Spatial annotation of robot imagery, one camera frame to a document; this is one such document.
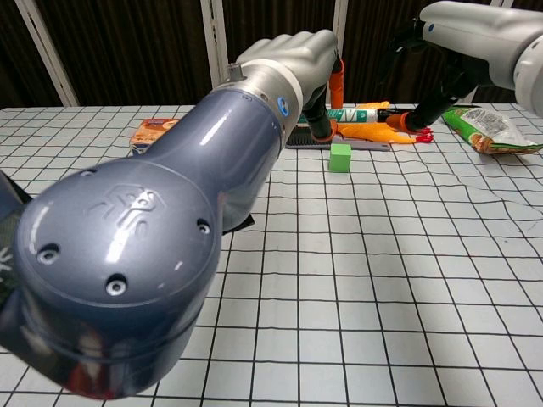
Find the orange object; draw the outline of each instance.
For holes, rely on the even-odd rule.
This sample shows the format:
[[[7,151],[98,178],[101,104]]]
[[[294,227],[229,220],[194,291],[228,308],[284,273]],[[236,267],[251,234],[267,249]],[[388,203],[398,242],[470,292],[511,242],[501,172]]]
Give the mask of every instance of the orange object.
[[[384,102],[371,102],[371,103],[362,103],[357,104],[357,109],[386,109],[390,107],[390,102],[384,101]]]
[[[406,127],[406,116],[407,112],[404,114],[392,114],[391,116],[387,117],[387,125],[397,131],[404,131],[407,133],[409,132],[409,129]]]
[[[179,119],[145,119],[130,139],[130,149],[134,154],[142,154],[160,136],[177,124]]]
[[[363,138],[370,142],[393,142],[397,144],[413,144],[415,142],[431,142],[432,135],[409,137],[392,130],[386,123],[338,123],[338,133],[348,138]]]
[[[328,85],[330,86],[330,102],[332,109],[341,109],[343,108],[343,73],[344,73],[344,63],[341,60],[341,71],[335,72],[330,75],[330,81]]]
[[[356,106],[357,109],[386,109],[390,102],[363,103]],[[414,144],[415,142],[431,142],[434,136],[430,133],[409,137],[394,129],[405,128],[405,114],[394,114],[386,123],[338,123],[337,133],[348,138],[362,138],[371,142],[393,142],[397,144]]]

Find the black grid line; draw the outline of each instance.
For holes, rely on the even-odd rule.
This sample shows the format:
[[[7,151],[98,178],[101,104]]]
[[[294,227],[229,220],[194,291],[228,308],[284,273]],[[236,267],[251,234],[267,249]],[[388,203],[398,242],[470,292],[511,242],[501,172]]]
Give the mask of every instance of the black grid line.
[[[400,256],[399,254],[390,254],[391,256]],[[420,254],[403,254],[404,256],[410,256],[410,255],[413,255],[413,256],[419,256]],[[224,271],[219,271],[217,272],[217,274],[224,274]],[[231,271],[229,273],[230,275],[249,275],[249,276],[253,276],[254,272],[251,272],[251,271]],[[293,273],[282,273],[282,272],[279,272],[279,271],[266,271],[265,274],[270,274],[270,275],[277,275],[277,276],[291,276],[293,275]],[[318,277],[318,276],[323,276],[323,274],[318,274],[318,273],[304,273],[304,276],[314,276],[314,277]],[[368,274],[349,274],[349,273],[342,273],[340,276],[342,277],[368,277],[369,275]],[[406,276],[390,276],[388,274],[374,274],[373,276],[375,277],[379,277],[379,278],[398,278],[398,279],[401,279],[401,278],[407,278]],[[411,278],[412,280],[442,280],[443,277],[441,276],[409,276],[409,278]],[[518,281],[518,282],[543,282],[543,279],[527,279],[527,278],[505,278],[505,277],[482,277],[482,278],[477,278],[477,277],[469,277],[469,276],[454,276],[454,277],[445,277],[447,280],[474,280],[474,281],[489,281],[489,282],[511,282],[511,281]],[[213,296],[213,295],[209,295],[207,298],[218,298],[217,296]],[[439,303],[439,302],[428,302],[429,304],[444,304],[444,303]]]
[[[398,235],[398,236],[418,236],[418,235]],[[240,248],[236,248],[236,249],[233,249],[232,250],[233,252],[239,252],[239,253],[259,253],[260,250],[254,250],[254,249],[247,249],[247,250],[243,250],[243,249],[240,249]],[[270,252],[270,253],[274,253],[274,252],[277,252],[277,253],[297,253],[295,249],[267,249],[266,250],[267,252]],[[299,250],[298,251],[299,253],[313,253],[313,254],[322,254],[323,252],[322,251],[315,251],[315,250]],[[333,254],[353,254],[353,252],[333,252]],[[394,255],[394,254],[397,254],[397,253],[390,253],[390,252],[371,252],[371,253],[368,253],[370,255]],[[433,254],[429,254],[429,253],[409,253],[409,254],[406,254],[406,255],[416,255],[416,256],[423,256],[423,257],[432,257],[434,258],[435,256]],[[466,255],[466,254],[439,254],[439,257],[456,257],[456,258],[469,258],[470,256],[469,255]],[[478,254],[476,257],[478,258],[484,258],[484,259],[503,259],[503,257],[501,257],[499,254]],[[533,256],[514,256],[515,259],[539,259],[540,256],[538,254],[535,254]]]
[[[270,196],[270,190],[271,190],[271,183],[268,183],[268,198]],[[264,219],[264,239],[262,240],[262,261],[261,261],[261,264],[260,264],[260,281],[259,281],[259,291],[258,291],[258,305],[256,307],[256,329],[255,329],[255,346],[253,348],[253,364],[251,366],[251,383],[250,383],[250,387],[249,387],[249,407],[252,406],[252,403],[253,403],[253,392],[255,390],[255,368],[256,368],[256,347],[258,346],[258,325],[259,325],[259,321],[260,321],[260,301],[262,299],[262,282],[264,280],[264,262],[265,262],[265,259],[266,259],[266,231],[267,231],[267,227],[268,227],[268,214],[267,214],[268,211],[266,211],[266,218]]]
[[[25,372],[22,374],[22,376],[20,377],[20,379],[17,381],[17,384],[15,385],[13,391],[7,392],[7,393],[9,394],[9,396],[8,396],[8,399],[6,400],[6,402],[4,403],[3,407],[7,407],[7,406],[8,406],[9,400],[11,400],[11,398],[12,398],[12,397],[14,396],[14,394],[16,393],[17,387],[19,387],[19,385],[21,384],[21,382],[25,379],[26,373],[28,372],[29,369],[30,369],[30,367],[27,366],[26,369],[25,369]]]
[[[365,237],[365,234],[364,234],[363,229],[362,229],[362,223],[361,223],[360,212],[358,210],[358,205],[356,205],[356,214],[357,214],[356,217],[358,218],[358,226],[360,227],[361,234],[362,234],[362,241],[364,242],[364,248],[366,248],[366,237]],[[367,254],[365,256],[365,260],[366,260],[367,269],[369,270],[369,275],[370,275],[370,279],[371,279],[373,298],[377,301],[377,297],[378,297],[377,296],[377,291],[375,289],[375,282],[373,281],[372,268],[370,266],[370,261],[369,261],[369,258],[367,257]],[[387,346],[387,341],[386,341],[386,337],[384,335],[385,330],[383,329],[383,318],[381,316],[381,311],[379,310],[378,305],[376,306],[376,311],[377,311],[379,326],[381,328],[380,332],[381,332],[381,340],[383,341],[384,355],[385,355],[385,358],[387,360],[387,364],[388,364],[388,367],[389,367],[389,377],[390,377],[390,384],[392,385],[392,393],[394,395],[395,403],[396,403],[396,405],[398,405],[398,393],[396,391],[396,386],[395,386],[395,382],[394,382],[394,374],[392,372],[392,365],[390,364],[390,355],[389,355],[389,350],[388,350],[388,346]]]
[[[381,193],[384,195],[384,191],[383,191],[383,185],[382,184],[379,184],[380,188],[381,188]],[[389,206],[388,206],[388,200],[385,199],[384,200],[384,207],[386,208],[386,213],[387,213],[387,216],[390,217],[389,215]],[[391,228],[392,228],[392,231],[393,231],[393,234],[395,235],[395,226],[394,226],[394,222],[391,222]],[[395,243],[396,243],[396,247],[398,248],[398,252],[400,253],[400,260],[401,260],[401,263],[403,265],[403,268],[404,268],[404,272],[406,273],[406,265],[404,263],[404,260],[403,260],[403,257],[401,256],[401,248],[400,248],[400,243],[398,242],[398,239],[397,239],[397,236],[395,235]],[[434,366],[434,374],[435,374],[435,378],[437,380],[437,383],[438,383],[438,386],[439,386],[439,391],[441,392],[441,397],[442,399],[444,400],[445,402],[445,405],[448,405],[447,403],[447,398],[445,396],[445,392],[443,390],[443,385],[441,384],[441,380],[439,379],[439,374],[438,374],[438,371],[437,371],[437,368],[435,367],[435,361],[434,361],[434,356],[432,355],[432,349],[430,348],[430,344],[429,344],[429,341],[428,341],[428,334],[425,332],[425,328],[424,328],[424,322],[423,322],[423,319],[420,315],[420,310],[418,308],[418,304],[417,304],[417,301],[415,299],[415,294],[413,292],[413,288],[412,288],[412,285],[411,285],[411,280],[409,278],[409,276],[407,275],[406,273],[406,280],[407,280],[407,284],[409,286],[409,290],[410,290],[410,293],[411,293],[411,297],[413,298],[413,304],[415,305],[415,310],[417,312],[417,318],[418,318],[418,321],[420,323],[420,326],[422,328],[422,332],[423,332],[423,335],[424,335],[424,341],[426,343],[426,348],[428,350],[428,354],[429,354],[429,357],[430,357],[430,360],[432,361],[432,365]]]
[[[235,234],[236,232],[232,233],[232,238],[230,240],[230,248],[232,248],[232,243],[234,241]],[[230,263],[230,253],[231,251],[228,250],[227,265],[225,267],[225,276],[222,279],[222,284],[221,284],[221,295],[224,293],[224,287],[226,286],[226,283],[227,283],[227,272],[228,272],[228,266]],[[217,315],[215,318],[215,324],[213,325],[213,337],[211,338],[210,352],[209,352],[209,357],[207,361],[207,366],[205,369],[204,385],[202,386],[202,395],[200,397],[201,398],[200,407],[204,406],[205,390],[207,386],[208,377],[210,376],[211,358],[213,357],[213,346],[215,345],[217,328],[219,326],[219,316],[221,315],[221,305],[222,305],[222,298],[219,299],[219,305],[217,307]]]
[[[199,328],[214,328],[216,327],[215,325],[202,325],[202,324],[199,324],[199,325],[196,325],[196,327],[199,327]],[[239,329],[239,330],[254,330],[255,327],[254,326],[232,326],[232,325],[229,325],[227,326],[227,328],[231,328],[231,329]],[[285,326],[263,326],[263,327],[260,327],[259,329],[261,329],[262,331],[264,330],[278,330],[278,331],[293,331],[295,332],[297,328],[295,327],[285,327]],[[335,328],[300,328],[299,329],[301,332],[303,331],[325,331],[325,332],[337,332],[338,330],[335,329]],[[402,333],[402,332],[405,332],[405,333],[422,333],[422,329],[421,330],[415,330],[415,329],[373,329],[373,328],[355,328],[355,329],[350,329],[350,328],[343,328],[342,329],[343,332],[390,332],[390,333]],[[425,330],[425,332],[427,334],[430,334],[430,333],[433,333],[433,334],[446,334],[446,335],[466,335],[466,333],[470,334],[470,335],[478,335],[478,336],[494,336],[494,337],[533,337],[533,338],[543,338],[543,335],[537,335],[537,334],[528,334],[528,333],[515,333],[515,334],[507,334],[505,332],[479,332],[479,331],[469,331],[469,330],[464,330],[462,332],[448,332],[448,331],[434,331],[434,330]]]
[[[299,200],[298,200],[298,156],[299,151],[296,150],[296,213],[299,213]],[[299,251],[299,218],[296,216],[296,249]],[[299,298],[299,252],[296,253],[296,298]],[[298,378],[298,407],[301,406],[301,399],[302,399],[302,383],[301,383],[301,349],[299,345],[299,302],[296,302],[296,362],[298,365],[296,366],[296,373]]]
[[[280,276],[292,276],[292,274],[281,274]],[[397,280],[405,280],[408,282],[409,280],[413,279],[412,277],[395,277],[395,276],[387,276],[387,277],[379,277],[379,278],[391,278],[391,279],[397,279]],[[209,299],[240,299],[240,297],[228,297],[228,296],[208,296]],[[471,302],[462,302],[462,301],[456,301],[449,303],[447,302],[440,302],[440,301],[401,301],[401,300],[364,300],[364,299],[322,299],[322,298],[278,298],[278,297],[243,297],[242,300],[248,300],[248,301],[259,301],[259,300],[273,300],[273,301],[283,301],[283,302],[294,302],[298,301],[300,303],[330,303],[330,304],[341,304],[341,303],[351,303],[351,304],[421,304],[421,305],[451,305],[451,304],[457,304],[457,305],[473,305],[473,306],[480,306],[480,305],[491,305],[495,307],[510,307],[510,308],[530,308],[533,309],[534,305],[532,304],[500,304],[500,303],[471,303]]]
[[[43,395],[52,395],[55,393],[47,393],[47,392],[21,392],[18,394],[43,394]],[[152,396],[148,395],[136,395],[132,396],[135,399],[151,399]],[[177,397],[177,396],[159,396],[157,399],[174,399],[179,400],[182,402],[183,400],[195,400],[200,401],[200,398],[197,397]],[[212,398],[207,397],[204,399],[204,401],[214,401],[214,402],[239,402],[239,403],[248,403],[249,399],[221,399],[221,398]],[[272,403],[272,404],[295,404],[292,401],[277,401],[275,399],[255,399],[254,402],[258,403]],[[311,401],[311,402],[304,402],[304,405],[337,405],[337,406],[345,406],[344,402],[338,402],[338,401]],[[397,404],[391,404],[391,403],[350,403],[350,405],[353,406],[379,406],[379,407],[397,407]],[[420,404],[402,404],[401,407],[420,407]],[[467,407],[465,404],[450,404],[449,407]]]
[[[366,201],[376,201],[376,200],[379,200],[379,199],[366,199]],[[253,212],[253,215],[265,215],[266,213],[265,212],[258,212],[258,211],[254,211]],[[295,212],[271,212],[270,215],[297,215]],[[303,215],[303,216],[323,216],[324,214],[322,213],[319,213],[319,214],[307,214],[307,213],[301,213],[300,215]],[[346,214],[346,215],[340,215],[340,216],[347,216],[347,217],[353,217],[355,218],[357,215],[349,215],[349,214]],[[378,217],[378,218],[382,218],[383,215],[361,215],[362,217],[364,218],[375,218],[375,217]],[[402,218],[414,218],[414,219],[421,219],[420,216],[418,215],[403,215],[401,216]],[[428,218],[428,219],[445,219],[446,216],[432,216],[432,215],[425,215],[423,218]],[[456,219],[456,220],[472,220],[472,219],[479,219],[479,220],[511,220],[510,218],[492,218],[492,219],[488,219],[488,218],[474,218],[474,217],[463,217],[463,216],[455,216],[453,219]],[[523,219],[524,221],[533,221],[533,222],[536,222],[538,220],[541,220],[541,219]]]
[[[59,402],[60,396],[62,395],[63,391],[64,391],[64,389],[61,387],[60,390],[59,390],[59,393],[57,394],[57,398],[54,400],[54,403],[53,403],[52,407],[57,406],[57,403]]]
[[[326,201],[326,211],[327,211],[327,222],[328,222],[328,238],[330,239],[330,251],[333,252],[333,239],[332,239],[332,227],[330,225],[330,217],[329,217],[329,214],[330,214],[330,210],[329,210],[329,207],[328,207],[328,199],[327,199],[327,191],[326,191],[326,178],[324,177],[324,174],[325,174],[325,169],[324,169],[324,159],[322,157],[322,151],[321,151],[321,166],[322,166],[322,179],[324,180],[324,196],[325,196],[325,201]],[[344,377],[344,386],[345,386],[345,401],[347,402],[347,405],[349,405],[350,403],[350,398],[349,398],[349,382],[348,382],[348,378],[347,378],[347,369],[345,367],[345,351],[344,351],[344,345],[343,345],[343,333],[342,333],[342,329],[341,329],[341,313],[339,311],[339,296],[338,296],[338,282],[337,282],[337,277],[336,277],[336,269],[335,269],[335,262],[333,260],[333,256],[332,256],[332,274],[333,274],[333,290],[334,290],[334,295],[335,295],[335,303],[336,303],[336,314],[338,316],[338,329],[339,329],[339,348],[340,348],[340,351],[341,351],[341,361],[342,361],[342,364],[343,364],[343,377]]]
[[[338,216],[338,217],[344,217],[344,216],[349,216],[349,215],[328,215],[327,217],[328,218],[333,218],[334,216]],[[389,219],[401,219],[401,217],[399,216],[379,216],[379,217],[388,217]],[[444,217],[434,217],[434,218],[425,218],[424,216],[423,217],[419,217],[419,216],[412,216],[413,219],[448,219],[448,218],[444,218]],[[264,232],[266,233],[267,231],[264,231],[263,229],[258,229],[258,228],[252,228],[251,231],[261,231],[261,232]],[[294,231],[279,231],[279,230],[275,230],[275,231],[268,231],[270,233],[282,233],[282,234],[285,234],[285,235],[294,235],[296,234],[296,232]],[[323,231],[301,231],[300,234],[302,235],[322,235],[322,234],[333,234],[333,235],[360,235],[360,233],[358,231],[327,231],[327,232],[323,232]],[[466,235],[466,234],[456,234],[456,233],[416,233],[416,232],[413,232],[413,233],[407,233],[407,232],[404,232],[404,231],[398,231],[398,232],[382,232],[382,233],[377,233],[377,232],[364,232],[365,235],[368,235],[368,236],[383,236],[383,235],[386,235],[386,236],[393,236],[393,235],[396,235],[396,236],[402,236],[402,235],[407,235],[407,236],[423,236],[423,237],[475,237],[474,235]],[[519,239],[521,237],[514,237],[514,236],[511,236],[511,235],[500,235],[499,233],[494,233],[491,235],[492,237],[494,238],[511,238],[511,239]],[[528,237],[527,236],[522,236],[522,239],[527,239]]]
[[[337,332],[337,330],[326,330],[326,332]],[[457,335],[462,335],[464,332],[457,332],[456,334]],[[439,334],[443,334],[443,335],[451,335],[449,333],[446,333],[446,332],[439,332]],[[319,361],[303,361],[303,362],[299,362],[297,360],[275,360],[275,359],[256,359],[256,360],[246,360],[246,359],[235,359],[235,358],[231,358],[231,359],[223,359],[223,358],[211,358],[211,359],[206,359],[206,358],[180,358],[179,360],[195,360],[195,361],[207,361],[207,360],[211,360],[212,362],[236,362],[236,363],[245,363],[245,364],[250,364],[250,363],[273,363],[273,364],[277,364],[277,365],[334,365],[334,366],[343,366],[343,365],[346,365],[346,366],[373,366],[373,367],[387,367],[387,366],[390,366],[390,367],[424,367],[424,368],[431,368],[431,367],[435,367],[437,369],[462,369],[462,370],[472,370],[472,371],[481,371],[481,370],[485,370],[485,371],[522,371],[522,372],[525,372],[525,371],[531,371],[531,372],[536,372],[536,373],[541,373],[543,372],[543,369],[524,369],[523,367],[506,367],[506,366],[485,366],[485,367],[481,367],[481,366],[473,366],[473,365],[441,365],[439,363],[433,363],[433,364],[428,364],[428,365],[420,365],[420,364],[414,364],[414,363],[393,363],[393,362],[390,362],[390,363],[362,363],[362,362],[332,362],[332,361],[326,361],[326,362],[319,362]],[[29,391],[14,391],[13,393],[44,393],[44,392],[29,392]],[[277,401],[279,403],[281,402],[284,402],[284,403],[293,403],[292,400],[274,400],[274,401]]]
[[[150,407],[154,407],[154,402],[156,401],[157,393],[159,392],[159,386],[160,386],[160,381],[154,385],[153,400],[151,401]]]

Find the snack bag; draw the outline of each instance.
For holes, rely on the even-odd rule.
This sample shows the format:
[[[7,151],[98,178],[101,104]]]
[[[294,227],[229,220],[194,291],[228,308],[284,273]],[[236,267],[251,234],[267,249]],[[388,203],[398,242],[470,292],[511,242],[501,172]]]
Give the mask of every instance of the snack bag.
[[[452,107],[443,120],[475,150],[485,154],[529,154],[543,148],[526,139],[503,114],[479,107]]]

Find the logo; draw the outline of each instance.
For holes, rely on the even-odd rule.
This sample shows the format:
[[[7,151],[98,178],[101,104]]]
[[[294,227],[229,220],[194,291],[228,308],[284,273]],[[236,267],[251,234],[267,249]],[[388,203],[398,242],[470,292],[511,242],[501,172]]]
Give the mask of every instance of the logo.
[[[104,200],[89,207],[87,215],[100,213],[119,230],[134,231],[142,237],[148,227],[148,217],[164,208],[165,203],[156,191],[138,185],[118,185]]]
[[[9,254],[9,247],[5,247],[0,250],[0,271],[11,271],[11,266],[8,262],[13,256]]]
[[[366,110],[359,109],[329,109],[328,117],[338,122],[365,123],[367,120]]]
[[[285,100],[285,98],[283,97],[277,98],[277,106],[279,107],[279,111],[283,114],[283,116],[287,117],[289,113],[289,109],[288,109],[288,102]]]

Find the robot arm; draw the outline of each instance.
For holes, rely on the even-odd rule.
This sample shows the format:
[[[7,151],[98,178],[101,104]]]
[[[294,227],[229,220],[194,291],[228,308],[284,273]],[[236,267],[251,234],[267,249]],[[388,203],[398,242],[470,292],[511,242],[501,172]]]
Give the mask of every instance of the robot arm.
[[[425,44],[445,52],[445,78],[418,107],[387,121],[418,131],[476,86],[514,89],[518,103],[543,116],[543,13],[479,4],[428,5],[389,47],[389,61]]]
[[[222,232],[247,218],[301,112],[330,136],[322,89],[336,41],[319,31],[257,42],[145,154],[28,203],[2,176],[0,345],[97,399],[163,377],[190,338]]]

